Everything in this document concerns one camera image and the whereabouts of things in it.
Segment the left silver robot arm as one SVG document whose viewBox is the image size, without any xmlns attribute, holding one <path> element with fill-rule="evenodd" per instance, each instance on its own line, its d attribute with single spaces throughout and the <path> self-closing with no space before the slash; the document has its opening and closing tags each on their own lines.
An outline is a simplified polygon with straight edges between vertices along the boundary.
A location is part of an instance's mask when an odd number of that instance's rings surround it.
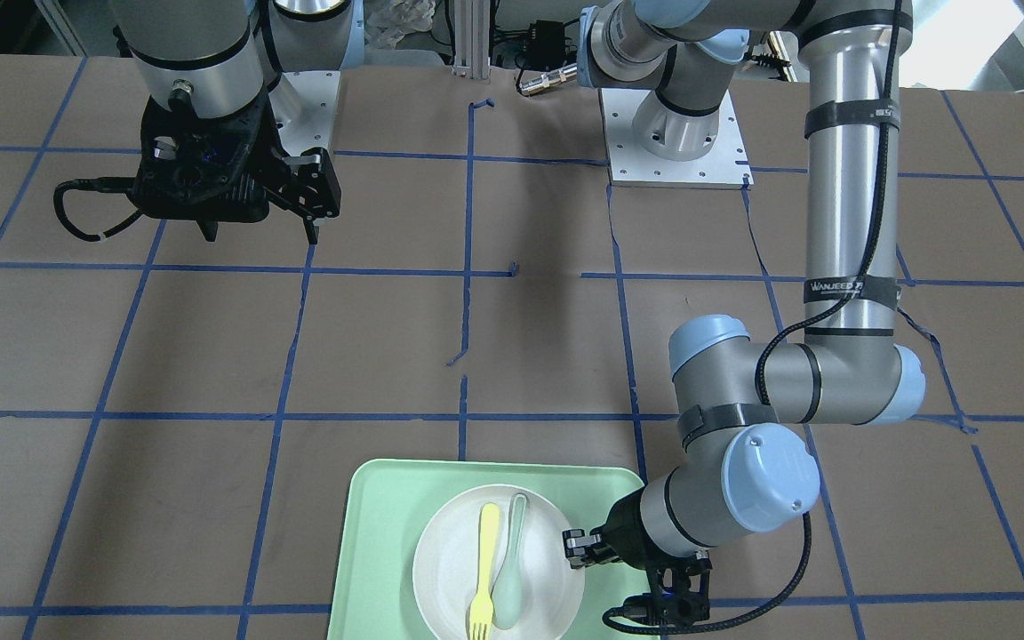
<svg viewBox="0 0 1024 640">
<path fill-rule="evenodd" d="M 804 340 L 756 343 L 728 315 L 680 325 L 668 344 L 685 461 L 634 490 L 589 534 L 564 534 L 575 570 L 654 570 L 749 534 L 807 520 L 820 467 L 794 424 L 894 424 L 925 374 L 895 344 L 897 62 L 909 1 L 613 1 L 580 16 L 580 83 L 651 88 L 670 115 L 706 118 L 732 80 L 733 36 L 787 31 L 810 72 Z"/>
</svg>

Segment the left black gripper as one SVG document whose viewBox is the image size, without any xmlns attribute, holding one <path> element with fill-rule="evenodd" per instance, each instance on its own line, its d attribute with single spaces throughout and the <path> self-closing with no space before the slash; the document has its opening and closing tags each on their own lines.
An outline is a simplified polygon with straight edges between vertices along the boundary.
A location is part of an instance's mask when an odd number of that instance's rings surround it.
<svg viewBox="0 0 1024 640">
<path fill-rule="evenodd" d="M 677 564 L 679 556 L 668 555 L 646 534 L 641 516 L 642 490 L 634 490 L 612 506 L 600 527 L 562 532 L 564 556 L 573 570 L 595 564 L 624 563 L 634 570 L 662 570 Z"/>
</svg>

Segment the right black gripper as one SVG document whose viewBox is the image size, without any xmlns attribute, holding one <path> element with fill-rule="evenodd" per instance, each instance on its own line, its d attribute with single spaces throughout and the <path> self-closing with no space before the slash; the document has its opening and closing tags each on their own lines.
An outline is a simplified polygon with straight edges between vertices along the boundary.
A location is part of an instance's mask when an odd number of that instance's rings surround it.
<svg viewBox="0 0 1024 640">
<path fill-rule="evenodd" d="M 150 99 L 143 114 L 132 203 L 153 219 L 196 221 L 204 241 L 215 242 L 219 222 L 263 221 L 269 196 L 283 190 L 308 243 L 318 244 L 322 223 L 341 211 L 329 150 L 285 155 L 264 92 L 207 120 L 196 116 L 194 90 L 173 89 L 165 105 Z"/>
</svg>

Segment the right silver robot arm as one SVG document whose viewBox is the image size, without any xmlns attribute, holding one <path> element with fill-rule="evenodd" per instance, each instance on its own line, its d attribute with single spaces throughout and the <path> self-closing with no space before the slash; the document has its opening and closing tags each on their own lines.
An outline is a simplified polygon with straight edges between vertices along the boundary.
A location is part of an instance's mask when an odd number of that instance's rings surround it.
<svg viewBox="0 0 1024 640">
<path fill-rule="evenodd" d="M 364 60 L 359 1 L 114 1 L 150 89 L 140 165 L 121 189 L 139 215 L 221 223 L 338 216 L 330 154 L 342 69 Z"/>
</svg>

